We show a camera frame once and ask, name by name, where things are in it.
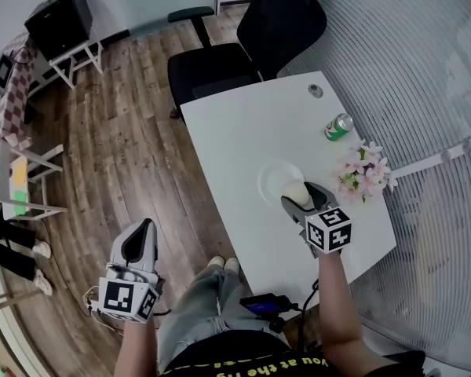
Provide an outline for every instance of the white table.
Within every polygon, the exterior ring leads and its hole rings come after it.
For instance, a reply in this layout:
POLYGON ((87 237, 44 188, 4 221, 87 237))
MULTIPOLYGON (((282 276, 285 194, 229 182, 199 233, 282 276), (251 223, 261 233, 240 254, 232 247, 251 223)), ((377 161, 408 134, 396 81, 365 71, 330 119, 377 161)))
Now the white table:
POLYGON ((57 74, 60 75, 60 77, 68 84, 68 86, 70 86, 70 88, 74 89, 75 85, 73 85, 73 73, 79 70, 80 68, 86 66, 87 64, 94 64, 94 67, 97 69, 97 72, 103 74, 103 69, 101 67, 101 51, 103 50, 103 46, 101 45, 100 41, 97 41, 96 44, 96 56, 93 55, 93 52, 91 52, 91 49, 89 48, 89 41, 85 41, 75 46, 74 48, 71 48, 60 56, 50 60, 49 66, 56 70, 57 74), (77 61, 75 60, 75 54, 77 54, 78 52, 82 52, 83 50, 86 51, 89 59, 83 61, 82 63, 77 63, 77 61), (58 64, 67 60, 68 58, 70 59, 70 67, 67 69, 68 75, 66 75, 64 74, 63 70, 58 67, 58 64))
MULTIPOLYGON (((318 277, 318 262, 282 207, 270 206, 258 190, 258 175, 274 160, 294 164, 307 181, 334 187, 331 170, 359 141, 354 130, 328 141, 323 128, 345 112, 321 72, 244 86, 183 104, 188 131, 214 201, 255 295, 286 295, 302 306, 318 277), (319 85, 324 95, 308 92, 319 85)), ((352 242, 341 254, 348 282, 395 246, 382 196, 365 204, 345 202, 352 242)), ((317 296, 310 306, 317 304, 317 296)))

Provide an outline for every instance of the green sticky note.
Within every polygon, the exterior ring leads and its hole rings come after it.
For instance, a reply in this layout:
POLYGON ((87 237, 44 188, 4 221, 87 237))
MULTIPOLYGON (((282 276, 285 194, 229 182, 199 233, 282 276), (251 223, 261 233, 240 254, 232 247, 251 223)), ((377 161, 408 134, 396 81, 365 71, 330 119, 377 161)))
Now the green sticky note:
MULTIPOLYGON (((20 191, 14 191, 14 199, 16 201, 23 201, 24 203, 27 202, 27 193, 26 192, 20 192, 20 191)), ((21 205, 15 205, 14 206, 14 214, 17 215, 24 215, 26 214, 26 207, 23 207, 21 205)))

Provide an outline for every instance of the black office chair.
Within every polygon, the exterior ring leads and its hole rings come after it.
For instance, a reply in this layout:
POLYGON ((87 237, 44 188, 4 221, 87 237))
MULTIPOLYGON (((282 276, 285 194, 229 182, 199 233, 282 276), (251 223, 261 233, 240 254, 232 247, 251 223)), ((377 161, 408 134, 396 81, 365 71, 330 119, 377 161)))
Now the black office chair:
POLYGON ((240 86, 274 79, 291 59, 324 33, 327 18, 316 0, 251 0, 239 27, 241 42, 212 46, 203 16, 210 7, 171 13, 170 23, 191 20, 202 49, 172 56, 167 64, 171 93, 177 112, 180 105, 240 86))

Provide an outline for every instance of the black pants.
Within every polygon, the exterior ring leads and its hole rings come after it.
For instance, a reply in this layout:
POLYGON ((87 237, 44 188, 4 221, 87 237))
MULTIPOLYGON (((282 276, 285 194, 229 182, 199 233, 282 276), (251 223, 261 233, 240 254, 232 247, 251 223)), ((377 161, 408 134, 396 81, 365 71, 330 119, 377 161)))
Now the black pants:
MULTIPOLYGON (((0 222, 0 237, 13 241, 27 248, 35 245, 35 232, 18 228, 8 222, 0 222)), ((0 243, 0 265, 27 280, 35 278, 35 260, 18 253, 0 243)))

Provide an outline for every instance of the white plate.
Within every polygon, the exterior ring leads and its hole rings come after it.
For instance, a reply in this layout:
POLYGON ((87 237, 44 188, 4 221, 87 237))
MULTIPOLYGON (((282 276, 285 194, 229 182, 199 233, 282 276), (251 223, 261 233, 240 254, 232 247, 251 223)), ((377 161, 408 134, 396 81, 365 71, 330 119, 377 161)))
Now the white plate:
POLYGON ((281 205, 284 189, 292 181, 304 182, 304 174, 294 164, 277 159, 267 163, 258 175, 258 191, 272 207, 281 205))

